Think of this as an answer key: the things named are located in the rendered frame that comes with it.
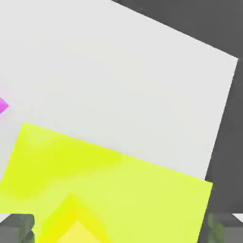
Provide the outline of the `large yellow-green box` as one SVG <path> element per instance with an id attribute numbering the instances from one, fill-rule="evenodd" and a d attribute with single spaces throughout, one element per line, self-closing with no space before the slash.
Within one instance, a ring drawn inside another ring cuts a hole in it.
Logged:
<path id="1" fill-rule="evenodd" d="M 0 212 L 32 214 L 35 235 L 69 195 L 112 243 L 197 243 L 212 184 L 24 123 L 0 182 Z"/>

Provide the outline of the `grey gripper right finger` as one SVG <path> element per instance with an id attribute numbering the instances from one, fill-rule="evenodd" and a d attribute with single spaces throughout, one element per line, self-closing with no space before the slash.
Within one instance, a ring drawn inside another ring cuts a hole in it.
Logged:
<path id="1" fill-rule="evenodd" d="M 243 243 L 243 222 L 232 214 L 208 215 L 207 243 Z"/>

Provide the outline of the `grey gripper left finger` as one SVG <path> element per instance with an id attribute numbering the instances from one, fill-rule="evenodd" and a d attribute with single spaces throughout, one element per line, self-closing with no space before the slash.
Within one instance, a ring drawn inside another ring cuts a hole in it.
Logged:
<path id="1" fill-rule="evenodd" d="M 35 243 L 32 214 L 10 214 L 0 223 L 0 243 Z"/>

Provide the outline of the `small magenta cube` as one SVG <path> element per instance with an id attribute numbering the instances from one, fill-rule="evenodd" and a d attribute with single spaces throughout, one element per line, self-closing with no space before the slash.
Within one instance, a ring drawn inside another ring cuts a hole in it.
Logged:
<path id="1" fill-rule="evenodd" d="M 0 113 L 4 112 L 8 108 L 8 104 L 2 98 L 0 98 Z"/>

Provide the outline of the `small yellow cube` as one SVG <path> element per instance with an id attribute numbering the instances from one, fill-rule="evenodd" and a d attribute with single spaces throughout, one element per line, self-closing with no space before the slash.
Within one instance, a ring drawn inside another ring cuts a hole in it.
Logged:
<path id="1" fill-rule="evenodd" d="M 37 243 L 112 243 L 105 226 L 80 199 L 69 194 L 48 216 Z"/>

